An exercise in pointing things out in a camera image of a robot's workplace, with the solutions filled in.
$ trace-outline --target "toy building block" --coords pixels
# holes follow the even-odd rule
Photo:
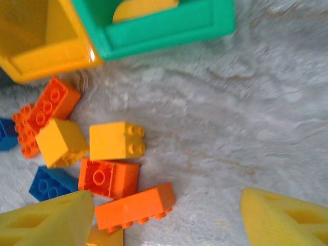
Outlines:
[[[69,120],[51,119],[35,139],[48,168],[71,166],[89,151],[82,131]]]
[[[146,223],[150,217],[164,218],[175,204],[176,198],[170,182],[95,208],[100,230],[113,232],[122,226],[130,227],[134,221]]]
[[[0,151],[9,151],[18,144],[15,122],[0,118]]]
[[[33,108],[33,104],[27,104],[21,107],[20,111],[12,116],[12,120],[16,123],[16,125],[24,124],[25,121],[27,121],[27,119],[30,117],[30,114],[32,112],[32,108]],[[17,129],[15,127],[16,132],[18,133],[20,130],[22,130],[22,127],[17,126]]]
[[[115,10],[113,23],[154,14],[178,5],[177,0],[124,0]]]
[[[32,112],[33,105],[27,104],[20,111],[12,116],[15,122],[15,131],[18,133],[18,142],[22,145],[22,154],[24,157],[35,157],[40,149],[35,141],[35,131],[31,128],[27,120]]]
[[[87,246],[123,246],[123,229],[108,233],[105,230],[100,231],[95,225],[91,228],[87,241]]]
[[[53,77],[32,109],[27,122],[39,133],[51,118],[66,119],[81,94],[68,82]]]
[[[38,201],[45,201],[78,191],[77,184],[78,181],[64,170],[43,166],[37,169],[29,192]]]
[[[126,121],[90,126],[90,160],[141,157],[144,134],[141,126]]]
[[[82,158],[79,190],[120,199],[136,193],[139,164],[114,161],[91,161]]]

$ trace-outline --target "red-orange lego brick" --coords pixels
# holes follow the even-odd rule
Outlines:
[[[15,122],[15,124],[24,124],[24,122],[30,117],[32,108],[33,104],[27,104],[26,106],[21,107],[20,111],[12,116],[12,120]]]
[[[164,218],[175,204],[176,198],[170,182],[162,183],[137,194],[105,203],[95,208],[100,230],[113,232],[130,227],[133,222],[146,223],[150,217]]]
[[[22,154],[25,158],[35,157],[40,149],[35,141],[35,131],[27,122],[32,112],[33,105],[27,104],[12,116],[15,122],[15,131],[18,133],[18,142],[22,144]]]
[[[22,145],[22,154],[26,159],[37,156],[39,152],[40,149],[35,138],[30,139],[27,143]]]
[[[27,122],[39,133],[51,118],[66,119],[80,97],[81,94],[71,84],[53,77],[36,102]]]
[[[139,164],[115,161],[91,161],[83,158],[78,180],[79,190],[120,199],[136,193]]]

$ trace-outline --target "green plastic toy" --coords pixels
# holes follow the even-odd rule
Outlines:
[[[113,24],[121,2],[72,0],[104,60],[222,37],[235,30],[233,0],[180,0],[176,8]]]

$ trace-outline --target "yellow plastic toy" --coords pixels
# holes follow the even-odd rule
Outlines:
[[[35,139],[48,168],[73,165],[89,152],[82,131],[69,120],[51,119]]]
[[[0,4],[0,66],[17,83],[101,64],[71,1]]]
[[[328,245],[328,208],[246,188],[240,210],[251,246]]]
[[[175,8],[179,0],[125,0],[115,10],[113,23]]]
[[[113,233],[106,230],[100,231],[95,225],[91,228],[87,246],[123,246],[124,236],[123,229],[119,229]]]
[[[141,126],[126,121],[90,126],[90,160],[141,157],[144,134]]]
[[[93,214],[89,191],[77,191],[0,214],[0,245],[86,245]]]

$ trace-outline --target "yellow lego brick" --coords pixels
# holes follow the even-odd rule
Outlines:
[[[48,168],[73,165],[89,151],[78,125],[68,120],[51,119],[35,139]]]
[[[113,233],[106,230],[100,231],[95,225],[91,228],[87,241],[87,246],[123,246],[124,236],[123,229],[119,229]]]
[[[178,0],[124,0],[115,10],[113,23],[154,14],[178,5]]]
[[[90,126],[90,159],[110,160],[141,157],[145,152],[145,130],[121,121]]]

